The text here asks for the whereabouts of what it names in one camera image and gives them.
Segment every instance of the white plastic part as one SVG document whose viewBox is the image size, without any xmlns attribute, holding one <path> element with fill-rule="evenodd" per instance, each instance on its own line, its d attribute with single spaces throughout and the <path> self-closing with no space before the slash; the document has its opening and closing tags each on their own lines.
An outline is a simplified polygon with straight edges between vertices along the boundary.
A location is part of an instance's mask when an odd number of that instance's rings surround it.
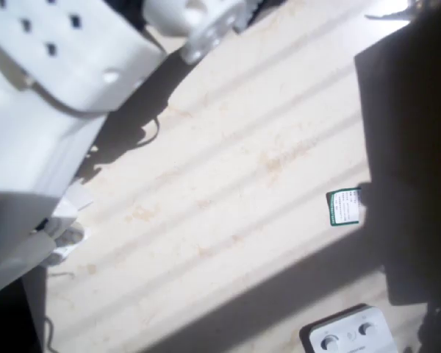
<svg viewBox="0 0 441 353">
<path fill-rule="evenodd" d="M 75 222 L 67 228 L 56 241 L 54 251 L 40 264 L 43 267 L 53 267 L 67 259 L 68 255 L 91 235 L 80 223 Z"/>
<path fill-rule="evenodd" d="M 117 109 L 165 58 L 102 0 L 0 0 L 0 47 L 82 112 Z"/>
<path fill-rule="evenodd" d="M 384 314 L 377 307 L 363 307 L 323 322 L 311 329 L 315 353 L 398 353 Z"/>
<path fill-rule="evenodd" d="M 193 64 L 245 17 L 245 0 L 146 0 L 143 17 L 163 35 L 186 37 L 180 54 Z"/>
<path fill-rule="evenodd" d="M 105 118 L 30 87 L 0 50 L 0 289 L 55 248 L 34 229 L 53 213 Z"/>
</svg>

